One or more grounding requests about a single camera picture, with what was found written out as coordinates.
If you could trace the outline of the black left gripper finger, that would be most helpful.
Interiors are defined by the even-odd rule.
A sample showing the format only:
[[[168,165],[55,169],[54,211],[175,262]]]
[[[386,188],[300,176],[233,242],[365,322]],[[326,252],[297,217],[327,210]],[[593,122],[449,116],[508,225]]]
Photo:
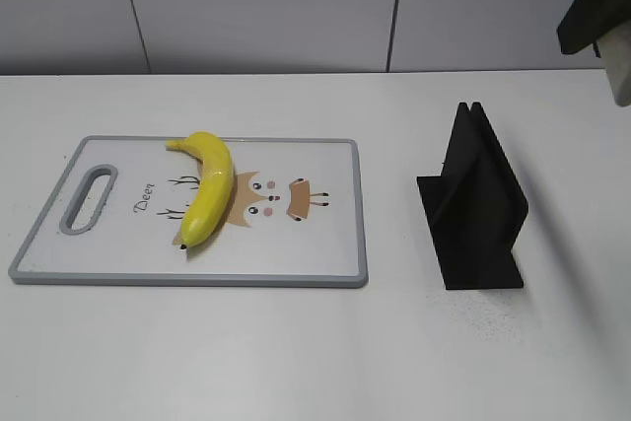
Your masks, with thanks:
[[[575,54],[630,20],[630,0],[574,0],[557,27],[563,54]]]

